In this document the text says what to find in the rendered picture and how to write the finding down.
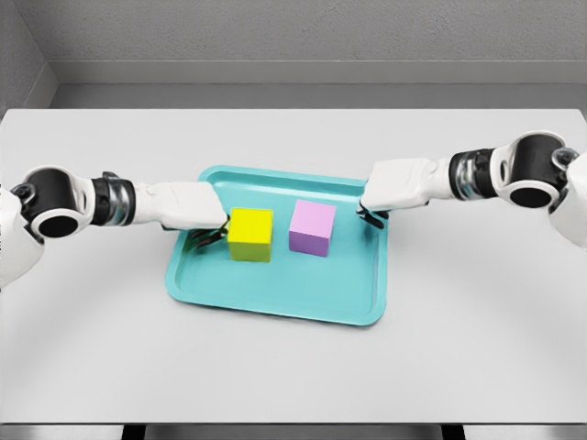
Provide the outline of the teal rectangular tray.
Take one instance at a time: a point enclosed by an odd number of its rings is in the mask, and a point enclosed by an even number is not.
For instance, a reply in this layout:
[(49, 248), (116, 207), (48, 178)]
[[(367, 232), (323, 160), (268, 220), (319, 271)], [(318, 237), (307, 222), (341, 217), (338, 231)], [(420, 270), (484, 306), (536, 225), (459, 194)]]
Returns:
[[(218, 165), (200, 174), (226, 210), (273, 213), (271, 261), (235, 261), (227, 242), (194, 248), (177, 239), (165, 275), (170, 296), (184, 303), (344, 325), (372, 325), (387, 299), (387, 232), (356, 214), (364, 181)], [(292, 252), (288, 228), (297, 200), (336, 208), (327, 257)]]

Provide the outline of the yellow cube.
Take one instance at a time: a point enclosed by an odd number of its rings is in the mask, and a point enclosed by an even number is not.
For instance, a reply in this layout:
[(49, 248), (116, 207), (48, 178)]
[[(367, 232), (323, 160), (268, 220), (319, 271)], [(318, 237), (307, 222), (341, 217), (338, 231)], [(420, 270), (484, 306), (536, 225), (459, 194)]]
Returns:
[(235, 207), (230, 213), (227, 243), (236, 261), (270, 262), (272, 210)]

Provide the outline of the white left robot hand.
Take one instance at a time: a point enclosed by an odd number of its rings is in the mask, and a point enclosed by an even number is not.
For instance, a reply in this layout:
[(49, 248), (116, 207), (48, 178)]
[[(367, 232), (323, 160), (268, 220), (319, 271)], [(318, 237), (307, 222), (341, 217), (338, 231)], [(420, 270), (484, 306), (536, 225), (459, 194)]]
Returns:
[(230, 216), (208, 182), (167, 182), (155, 186), (156, 218), (161, 226), (187, 232), (194, 248), (227, 236)]

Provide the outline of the pink cube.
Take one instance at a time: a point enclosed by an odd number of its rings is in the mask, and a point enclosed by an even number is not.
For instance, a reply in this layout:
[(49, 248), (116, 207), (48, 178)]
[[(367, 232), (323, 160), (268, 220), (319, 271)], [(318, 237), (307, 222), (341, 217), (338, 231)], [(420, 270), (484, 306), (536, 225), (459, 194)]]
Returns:
[(326, 257), (336, 216), (330, 204), (297, 200), (289, 226), (289, 249), (318, 257)]

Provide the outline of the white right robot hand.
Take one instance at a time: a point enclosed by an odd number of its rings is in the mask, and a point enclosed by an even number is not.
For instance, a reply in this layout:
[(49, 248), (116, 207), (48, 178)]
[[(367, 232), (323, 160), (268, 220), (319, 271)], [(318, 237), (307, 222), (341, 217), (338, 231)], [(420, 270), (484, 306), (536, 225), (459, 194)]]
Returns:
[(429, 159), (390, 159), (373, 165), (360, 197), (357, 215), (384, 229), (389, 212), (410, 209), (441, 198), (446, 190), (437, 179), (438, 162)]

